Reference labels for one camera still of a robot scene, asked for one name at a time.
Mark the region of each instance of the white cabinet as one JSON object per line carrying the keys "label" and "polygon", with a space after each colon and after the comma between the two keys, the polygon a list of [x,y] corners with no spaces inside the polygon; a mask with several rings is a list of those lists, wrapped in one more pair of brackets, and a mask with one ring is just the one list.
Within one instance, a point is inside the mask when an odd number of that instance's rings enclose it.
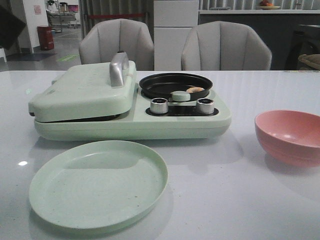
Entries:
{"label": "white cabinet", "polygon": [[181,53],[190,29],[198,24],[198,0],[155,0],[154,70],[181,70]]}

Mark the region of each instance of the plastic plate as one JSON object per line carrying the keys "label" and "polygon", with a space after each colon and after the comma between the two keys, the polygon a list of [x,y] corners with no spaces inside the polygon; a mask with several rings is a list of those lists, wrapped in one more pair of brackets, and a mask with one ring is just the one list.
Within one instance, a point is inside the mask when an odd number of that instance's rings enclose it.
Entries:
{"label": "plastic plate", "polygon": [[130,141],[98,141],[67,150],[34,176],[29,201],[44,220],[88,232],[111,232],[145,216],[168,182],[162,157]]}

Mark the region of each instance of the pink bowl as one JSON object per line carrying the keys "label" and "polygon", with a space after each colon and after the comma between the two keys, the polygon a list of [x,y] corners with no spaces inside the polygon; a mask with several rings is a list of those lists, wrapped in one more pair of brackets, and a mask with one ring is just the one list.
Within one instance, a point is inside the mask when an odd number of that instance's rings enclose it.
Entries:
{"label": "pink bowl", "polygon": [[298,167],[320,165],[320,116],[291,110],[271,110],[255,117],[262,148],[275,159]]}

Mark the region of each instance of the gray floor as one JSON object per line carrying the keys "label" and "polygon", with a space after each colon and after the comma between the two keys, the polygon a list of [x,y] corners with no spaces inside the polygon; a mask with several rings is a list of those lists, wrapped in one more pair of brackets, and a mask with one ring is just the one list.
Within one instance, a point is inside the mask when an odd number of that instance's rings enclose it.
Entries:
{"label": "gray floor", "polygon": [[55,55],[41,61],[7,61],[0,60],[0,72],[15,70],[62,70],[80,65],[79,43],[81,41],[81,28],[64,27],[62,32],[53,34],[54,49],[39,50],[35,53],[55,53]]}

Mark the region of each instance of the nonstick pan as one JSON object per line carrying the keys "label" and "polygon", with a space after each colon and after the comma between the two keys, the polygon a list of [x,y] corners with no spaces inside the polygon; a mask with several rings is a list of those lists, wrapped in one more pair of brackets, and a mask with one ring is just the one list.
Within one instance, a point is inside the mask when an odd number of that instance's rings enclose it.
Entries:
{"label": "nonstick pan", "polygon": [[201,91],[189,93],[187,101],[195,101],[208,95],[212,82],[199,75],[189,73],[159,73],[143,78],[139,85],[142,93],[150,98],[164,98],[172,101],[173,92],[185,92],[190,88],[203,88]]}

